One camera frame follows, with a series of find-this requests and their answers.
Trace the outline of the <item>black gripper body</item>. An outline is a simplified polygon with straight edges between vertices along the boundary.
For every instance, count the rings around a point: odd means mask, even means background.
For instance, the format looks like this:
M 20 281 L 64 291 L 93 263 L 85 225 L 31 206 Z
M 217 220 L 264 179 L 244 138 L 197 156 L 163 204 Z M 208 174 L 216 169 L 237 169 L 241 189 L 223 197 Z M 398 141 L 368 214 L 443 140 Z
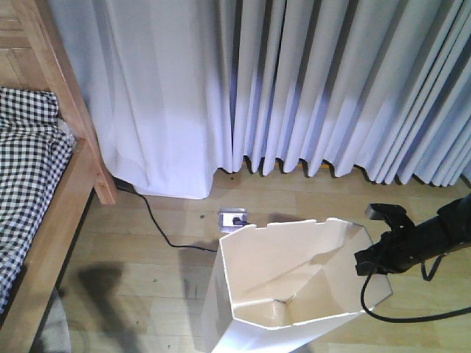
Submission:
M 355 253 L 355 269 L 359 276 L 401 274 L 448 248 L 449 236 L 440 221 L 429 220 L 411 228 L 384 232 L 379 242 Z

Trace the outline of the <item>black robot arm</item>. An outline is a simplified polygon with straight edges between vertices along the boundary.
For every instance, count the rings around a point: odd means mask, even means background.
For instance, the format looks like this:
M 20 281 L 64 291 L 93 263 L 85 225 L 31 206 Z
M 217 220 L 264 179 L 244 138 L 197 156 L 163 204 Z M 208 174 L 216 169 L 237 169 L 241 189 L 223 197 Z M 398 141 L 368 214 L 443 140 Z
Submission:
M 355 253 L 356 273 L 401 274 L 416 264 L 470 246 L 470 196 L 446 204 L 415 224 L 397 204 L 372 203 L 366 214 L 389 225 L 380 241 Z

